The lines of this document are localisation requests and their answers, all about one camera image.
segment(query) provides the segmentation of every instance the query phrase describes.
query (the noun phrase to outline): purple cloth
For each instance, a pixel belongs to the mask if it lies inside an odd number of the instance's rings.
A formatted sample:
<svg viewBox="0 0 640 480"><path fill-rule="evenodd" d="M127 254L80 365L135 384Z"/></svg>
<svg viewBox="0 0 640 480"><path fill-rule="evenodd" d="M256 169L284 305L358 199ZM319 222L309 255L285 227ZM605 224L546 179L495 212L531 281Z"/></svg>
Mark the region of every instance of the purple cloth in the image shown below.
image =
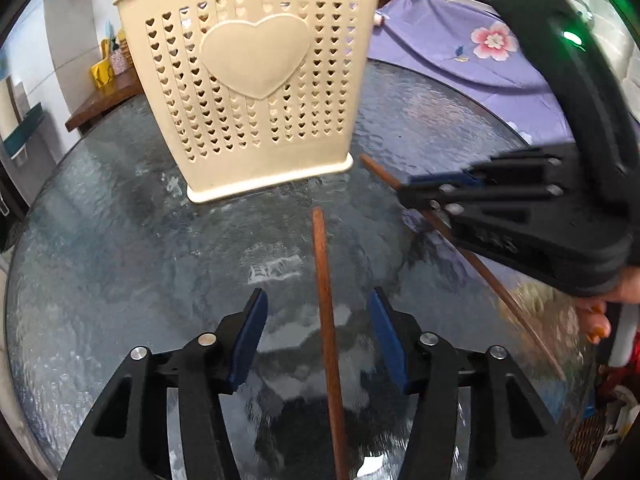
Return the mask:
<svg viewBox="0 0 640 480"><path fill-rule="evenodd" d="M370 58L455 88L530 136L531 144L572 138L558 101L519 49L504 61L474 53L473 31L501 23L492 14L445 0L392 0L381 12L388 19L374 28Z"/></svg>

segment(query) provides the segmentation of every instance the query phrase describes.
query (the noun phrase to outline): pink flower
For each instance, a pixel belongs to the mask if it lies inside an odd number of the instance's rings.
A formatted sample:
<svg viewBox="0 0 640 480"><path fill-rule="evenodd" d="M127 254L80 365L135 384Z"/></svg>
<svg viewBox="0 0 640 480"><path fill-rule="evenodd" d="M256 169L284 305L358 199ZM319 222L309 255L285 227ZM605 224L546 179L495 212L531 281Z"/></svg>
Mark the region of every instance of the pink flower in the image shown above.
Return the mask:
<svg viewBox="0 0 640 480"><path fill-rule="evenodd" d="M474 54L480 59L491 56L496 61L505 61L510 52L518 51L518 40L510 36L510 29L502 22L495 22L488 30L476 28L471 33L471 41L478 43Z"/></svg>

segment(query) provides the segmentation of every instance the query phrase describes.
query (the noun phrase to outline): beige plastic basket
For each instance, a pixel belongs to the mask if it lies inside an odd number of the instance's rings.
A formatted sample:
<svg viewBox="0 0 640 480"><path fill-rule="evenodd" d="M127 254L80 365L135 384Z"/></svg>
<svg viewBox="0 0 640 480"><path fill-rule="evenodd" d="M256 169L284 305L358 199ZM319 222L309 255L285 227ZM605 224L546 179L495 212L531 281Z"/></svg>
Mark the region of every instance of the beige plastic basket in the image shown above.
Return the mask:
<svg viewBox="0 0 640 480"><path fill-rule="evenodd" d="M114 2L191 200L351 167L376 3Z"/></svg>

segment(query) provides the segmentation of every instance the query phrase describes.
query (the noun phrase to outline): basket base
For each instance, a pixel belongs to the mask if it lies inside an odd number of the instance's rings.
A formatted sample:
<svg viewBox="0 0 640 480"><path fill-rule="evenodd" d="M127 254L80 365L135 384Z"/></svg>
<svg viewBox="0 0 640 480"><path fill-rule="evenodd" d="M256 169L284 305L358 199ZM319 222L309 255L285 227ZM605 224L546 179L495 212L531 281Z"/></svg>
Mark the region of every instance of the basket base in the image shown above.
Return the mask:
<svg viewBox="0 0 640 480"><path fill-rule="evenodd" d="M208 202L209 200L215 200L217 198L223 198L225 196L231 196L239 193L251 191L253 189L260 189L261 187L276 186L289 180L299 180L301 178L309 178L310 176L316 176L327 173L340 173L341 171L347 171L353 166L353 157L351 153L347 153L347 158L344 162L338 164L327 164L326 166L314 166L312 168L306 168L299 171L290 171L289 173L281 173L262 178L254 178L252 180L244 180L237 184L228 184L227 186L213 187L206 191L196 192L187 186L187 197L192 202L197 204Z"/></svg>

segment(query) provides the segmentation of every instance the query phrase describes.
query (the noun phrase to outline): large heart decoration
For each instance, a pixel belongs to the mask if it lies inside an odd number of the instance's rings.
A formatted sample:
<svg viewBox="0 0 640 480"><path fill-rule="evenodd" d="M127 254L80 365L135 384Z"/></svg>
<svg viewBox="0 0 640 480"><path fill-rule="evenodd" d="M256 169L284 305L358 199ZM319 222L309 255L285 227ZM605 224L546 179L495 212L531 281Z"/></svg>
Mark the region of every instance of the large heart decoration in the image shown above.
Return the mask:
<svg viewBox="0 0 640 480"><path fill-rule="evenodd" d="M293 14L274 14L257 23L233 20L204 35L200 59L223 85L264 99L293 74L310 41L305 21Z"/></svg>

